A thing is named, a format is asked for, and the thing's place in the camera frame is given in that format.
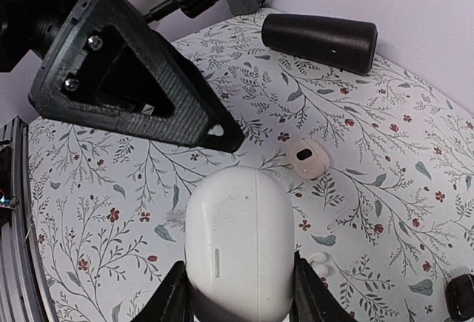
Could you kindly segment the white earbuds charging case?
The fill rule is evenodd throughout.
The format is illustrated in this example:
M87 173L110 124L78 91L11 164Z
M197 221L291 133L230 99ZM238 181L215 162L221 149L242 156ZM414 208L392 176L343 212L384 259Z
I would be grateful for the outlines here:
M282 185L251 167L210 175L186 211L186 271L199 321L283 321L293 302L294 219Z

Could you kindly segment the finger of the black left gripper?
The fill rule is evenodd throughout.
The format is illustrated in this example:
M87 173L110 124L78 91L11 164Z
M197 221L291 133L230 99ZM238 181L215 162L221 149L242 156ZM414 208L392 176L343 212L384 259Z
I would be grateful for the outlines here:
M128 0L78 0L29 100L44 118L181 147L234 152L244 142L201 71Z

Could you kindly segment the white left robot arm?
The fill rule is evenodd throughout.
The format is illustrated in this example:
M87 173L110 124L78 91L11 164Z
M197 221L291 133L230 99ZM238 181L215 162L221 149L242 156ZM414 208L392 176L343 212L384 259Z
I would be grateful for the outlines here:
M29 100L48 119L182 147L235 152L237 121L201 71L151 27L219 0L78 0Z

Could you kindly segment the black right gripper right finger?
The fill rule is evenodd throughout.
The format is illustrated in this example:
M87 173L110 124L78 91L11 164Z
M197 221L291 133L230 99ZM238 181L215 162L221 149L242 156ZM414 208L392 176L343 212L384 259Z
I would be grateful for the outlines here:
M294 253L293 303L290 320L299 322L356 322L335 299L320 277L302 258Z

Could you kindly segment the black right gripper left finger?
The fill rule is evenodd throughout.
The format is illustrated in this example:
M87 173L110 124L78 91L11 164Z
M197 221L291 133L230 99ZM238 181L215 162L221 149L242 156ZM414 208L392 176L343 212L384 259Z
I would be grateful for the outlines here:
M132 322L190 322L192 320L185 263L177 261Z

